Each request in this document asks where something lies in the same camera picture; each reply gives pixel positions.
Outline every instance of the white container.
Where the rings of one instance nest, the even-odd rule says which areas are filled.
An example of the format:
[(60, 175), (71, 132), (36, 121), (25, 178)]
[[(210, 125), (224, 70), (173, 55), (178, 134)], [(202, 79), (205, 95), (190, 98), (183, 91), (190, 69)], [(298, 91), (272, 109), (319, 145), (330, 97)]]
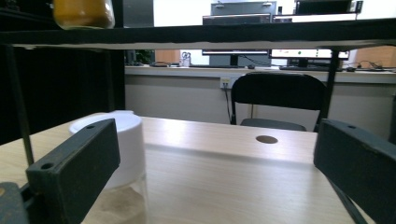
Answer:
[(116, 121), (120, 167), (108, 180), (83, 223), (149, 223), (142, 119), (132, 111), (118, 110), (79, 119), (70, 126), (69, 132), (74, 134), (104, 119)]

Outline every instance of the chair seat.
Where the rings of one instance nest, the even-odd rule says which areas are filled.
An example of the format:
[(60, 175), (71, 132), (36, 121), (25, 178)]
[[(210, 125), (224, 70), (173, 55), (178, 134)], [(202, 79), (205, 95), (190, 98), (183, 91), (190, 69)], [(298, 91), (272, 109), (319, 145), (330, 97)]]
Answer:
[(303, 125), (273, 119), (244, 119), (241, 125), (306, 132), (306, 128)]

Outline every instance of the white countertop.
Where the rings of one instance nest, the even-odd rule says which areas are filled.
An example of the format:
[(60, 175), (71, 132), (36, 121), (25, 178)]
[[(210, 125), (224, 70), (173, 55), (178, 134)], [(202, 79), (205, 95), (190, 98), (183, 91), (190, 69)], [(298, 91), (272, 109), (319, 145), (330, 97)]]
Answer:
[[(327, 72), (285, 71), (277, 67), (246, 68), (189, 68), (189, 67), (149, 67), (125, 66), (125, 74), (139, 76), (163, 77), (240, 77), (249, 72), (304, 73), (321, 81), (327, 80)], [(396, 74), (391, 72), (339, 72), (335, 82), (338, 83), (376, 83), (396, 84)]]

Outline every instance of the amber jar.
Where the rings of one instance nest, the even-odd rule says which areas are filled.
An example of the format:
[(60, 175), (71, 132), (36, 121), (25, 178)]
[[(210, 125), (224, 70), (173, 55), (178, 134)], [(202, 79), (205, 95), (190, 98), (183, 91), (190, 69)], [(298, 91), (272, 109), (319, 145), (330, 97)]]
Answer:
[(65, 30), (113, 28), (111, 0), (53, 0), (53, 18)]

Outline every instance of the clear plastic container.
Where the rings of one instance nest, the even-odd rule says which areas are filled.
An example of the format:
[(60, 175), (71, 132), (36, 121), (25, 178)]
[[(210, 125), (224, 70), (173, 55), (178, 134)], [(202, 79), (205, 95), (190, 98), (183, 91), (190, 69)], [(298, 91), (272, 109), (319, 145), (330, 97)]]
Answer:
[(120, 167), (102, 190), (84, 224), (147, 224), (149, 204), (142, 119), (132, 111), (114, 111), (74, 122), (69, 131), (103, 119), (115, 119), (120, 148)]
[(115, 25), (111, 0), (53, 0), (53, 18), (65, 30)]

